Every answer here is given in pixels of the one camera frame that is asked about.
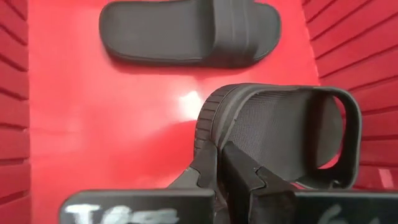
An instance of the red surface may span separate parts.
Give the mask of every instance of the red surface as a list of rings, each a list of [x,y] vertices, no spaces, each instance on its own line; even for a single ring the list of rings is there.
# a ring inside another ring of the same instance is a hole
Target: red surface
[[[277,48],[251,68],[223,70],[114,63],[98,35],[106,1],[31,0],[33,224],[56,223],[83,189],[166,187],[190,163],[201,104],[222,85],[317,85],[301,0],[269,2],[282,16]]]
[[[398,189],[398,1],[337,0],[307,26],[320,83],[352,92],[363,112],[356,187]]]
[[[28,33],[18,11],[24,1],[14,3],[0,1],[0,222],[26,224],[31,219]]]

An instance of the red slatted wall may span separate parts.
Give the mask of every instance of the red slatted wall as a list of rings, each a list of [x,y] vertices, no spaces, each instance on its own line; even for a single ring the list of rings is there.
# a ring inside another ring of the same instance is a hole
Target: red slatted wall
[[[27,0],[0,0],[0,223],[30,223]]]
[[[398,1],[303,0],[321,85],[363,112],[357,188],[398,189]]]

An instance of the black rubber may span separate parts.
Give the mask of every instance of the black rubber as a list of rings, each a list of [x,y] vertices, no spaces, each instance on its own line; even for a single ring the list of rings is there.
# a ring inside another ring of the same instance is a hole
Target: black rubber
[[[346,130],[344,139],[343,119],[334,97],[341,98],[350,110],[347,114],[352,115],[353,121],[347,121],[351,131]],[[232,141],[284,180],[299,181],[308,188],[348,188],[358,170],[360,127],[359,107],[343,90],[227,85],[214,91],[200,111],[194,153],[202,150],[206,140],[213,141],[219,151]],[[344,150],[347,159],[333,169],[318,172],[318,167],[337,155],[342,140],[349,148]],[[328,175],[323,178],[320,173]]]
[[[99,16],[107,52],[146,65],[248,67],[280,37],[270,5],[242,0],[116,1]]]

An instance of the slide sandal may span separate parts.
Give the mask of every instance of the slide sandal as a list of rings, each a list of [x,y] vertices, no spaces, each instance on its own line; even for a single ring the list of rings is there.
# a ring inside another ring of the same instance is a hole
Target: slide sandal
[[[277,45],[280,17],[243,0],[108,3],[99,17],[107,52],[146,65],[248,67]]]
[[[346,126],[335,103],[345,107]],[[352,187],[358,172],[361,112],[344,90],[324,86],[226,85],[205,101],[195,131],[195,154],[210,140],[233,142],[261,166],[310,189]],[[318,169],[334,158],[331,168]]]

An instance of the black slide sandal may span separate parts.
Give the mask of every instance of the black slide sandal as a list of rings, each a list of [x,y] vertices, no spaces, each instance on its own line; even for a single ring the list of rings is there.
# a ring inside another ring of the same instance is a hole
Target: black slide sandal
[[[345,106],[344,137],[333,97]],[[243,83],[223,86],[205,101],[195,131],[195,154],[204,150],[207,140],[219,151],[232,141],[284,180],[311,189],[345,189],[356,179],[360,137],[359,106],[344,90]],[[338,162],[318,169],[338,154],[341,142]]]
[[[149,65],[247,67],[277,45],[280,17],[242,0],[111,2],[99,32],[110,55]]]

